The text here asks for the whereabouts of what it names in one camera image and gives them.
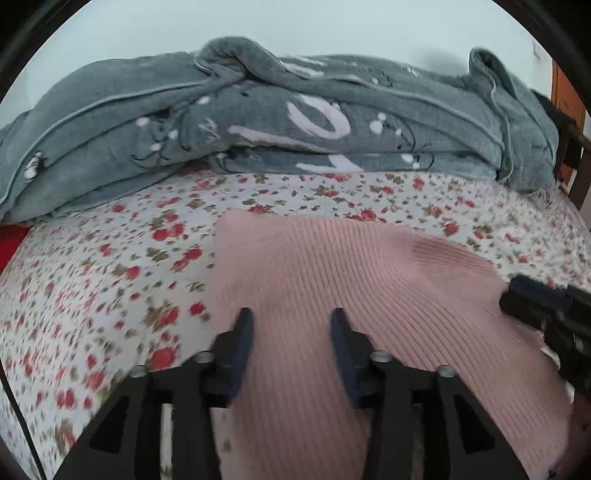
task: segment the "white wall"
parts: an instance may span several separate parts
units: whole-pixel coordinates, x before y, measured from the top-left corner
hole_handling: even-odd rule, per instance
[[[93,0],[39,49],[25,70],[28,99],[7,111],[29,108],[91,61],[197,50],[223,35],[275,54],[368,54],[447,74],[467,72],[470,49],[484,46],[528,86],[551,91],[550,57],[538,46],[537,59],[529,33],[492,0]]]

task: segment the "ribbed knit fabric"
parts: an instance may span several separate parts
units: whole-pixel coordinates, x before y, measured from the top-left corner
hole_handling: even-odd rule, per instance
[[[487,260],[403,226],[238,211],[219,219],[215,251],[216,333],[242,306],[255,314],[229,415],[240,480],[361,478],[371,412],[355,411],[341,385],[335,307],[406,365],[455,368],[530,478],[546,478],[564,452],[564,383],[533,334],[501,313],[505,283]]]

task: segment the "folded gray blanket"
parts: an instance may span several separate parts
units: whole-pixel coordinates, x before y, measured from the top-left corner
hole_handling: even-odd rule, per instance
[[[0,130],[0,219],[67,213],[206,158],[227,173],[431,170],[553,184],[558,133],[490,52],[446,77],[359,56],[274,57],[246,38],[87,65]]]

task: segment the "metal screw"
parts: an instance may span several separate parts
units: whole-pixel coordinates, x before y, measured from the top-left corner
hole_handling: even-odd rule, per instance
[[[215,356],[209,350],[204,350],[203,352],[199,352],[193,358],[198,364],[210,364],[215,359]]]
[[[376,362],[377,364],[387,364],[392,361],[392,355],[383,350],[374,350],[371,352],[369,358],[372,362]]]
[[[136,365],[129,370],[131,378],[145,377],[148,374],[148,368],[145,365]]]
[[[443,378],[453,378],[456,376],[456,371],[449,365],[442,365],[437,369],[437,373]]]

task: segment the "red cloth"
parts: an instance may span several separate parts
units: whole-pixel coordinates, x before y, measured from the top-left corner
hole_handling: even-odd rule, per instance
[[[0,226],[0,273],[27,236],[30,228],[18,225]]]

